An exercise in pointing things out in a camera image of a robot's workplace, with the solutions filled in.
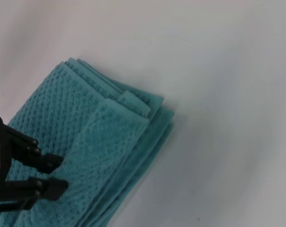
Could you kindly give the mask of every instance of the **stack of towels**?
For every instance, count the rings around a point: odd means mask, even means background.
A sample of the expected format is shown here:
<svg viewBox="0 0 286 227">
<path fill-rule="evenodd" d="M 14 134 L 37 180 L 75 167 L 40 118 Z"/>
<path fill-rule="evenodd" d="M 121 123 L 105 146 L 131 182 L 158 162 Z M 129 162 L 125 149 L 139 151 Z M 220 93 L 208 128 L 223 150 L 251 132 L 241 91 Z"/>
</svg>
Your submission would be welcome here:
<svg viewBox="0 0 286 227">
<path fill-rule="evenodd" d="M 105 77 L 70 58 L 55 67 L 9 126 L 64 157 L 51 175 L 13 162 L 7 180 L 56 177 L 69 188 L 56 202 L 0 213 L 0 227 L 105 227 L 159 153 L 173 112 L 163 98 Z"/>
</svg>

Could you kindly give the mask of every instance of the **towel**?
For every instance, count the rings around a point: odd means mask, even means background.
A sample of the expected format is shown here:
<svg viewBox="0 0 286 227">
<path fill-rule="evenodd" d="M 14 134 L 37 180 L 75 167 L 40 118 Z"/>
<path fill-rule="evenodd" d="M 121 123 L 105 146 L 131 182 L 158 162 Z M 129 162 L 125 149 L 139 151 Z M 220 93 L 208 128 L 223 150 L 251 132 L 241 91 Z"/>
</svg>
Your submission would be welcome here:
<svg viewBox="0 0 286 227">
<path fill-rule="evenodd" d="M 61 62 L 9 126 L 64 157 L 51 175 L 13 161 L 7 180 L 56 177 L 69 188 L 56 202 L 0 214 L 0 227 L 105 227 L 159 153 L 173 112 L 163 98 L 114 81 L 85 61 Z"/>
</svg>

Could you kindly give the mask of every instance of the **white tabletop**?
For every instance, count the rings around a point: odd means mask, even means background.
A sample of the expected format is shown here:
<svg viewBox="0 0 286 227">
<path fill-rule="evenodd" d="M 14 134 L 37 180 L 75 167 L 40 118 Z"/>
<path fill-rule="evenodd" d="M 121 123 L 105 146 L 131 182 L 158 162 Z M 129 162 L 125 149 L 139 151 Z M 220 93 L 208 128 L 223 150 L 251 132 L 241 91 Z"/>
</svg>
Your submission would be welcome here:
<svg viewBox="0 0 286 227">
<path fill-rule="evenodd" d="M 69 57 L 175 129 L 114 227 L 286 227 L 286 0 L 0 0 L 0 116 Z"/>
</svg>

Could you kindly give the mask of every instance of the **folded towel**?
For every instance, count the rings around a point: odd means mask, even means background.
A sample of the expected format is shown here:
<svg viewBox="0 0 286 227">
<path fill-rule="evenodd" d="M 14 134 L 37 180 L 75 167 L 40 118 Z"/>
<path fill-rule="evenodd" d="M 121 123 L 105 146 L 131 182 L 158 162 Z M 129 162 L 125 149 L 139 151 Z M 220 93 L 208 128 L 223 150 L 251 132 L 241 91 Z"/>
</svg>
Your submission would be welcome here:
<svg viewBox="0 0 286 227">
<path fill-rule="evenodd" d="M 173 112 L 163 99 L 118 83 L 82 60 L 61 62 L 9 126 L 64 157 L 51 176 L 69 182 L 56 202 L 0 214 L 0 227 L 104 227 L 159 153 Z M 49 178 L 13 162 L 7 180 Z"/>
</svg>

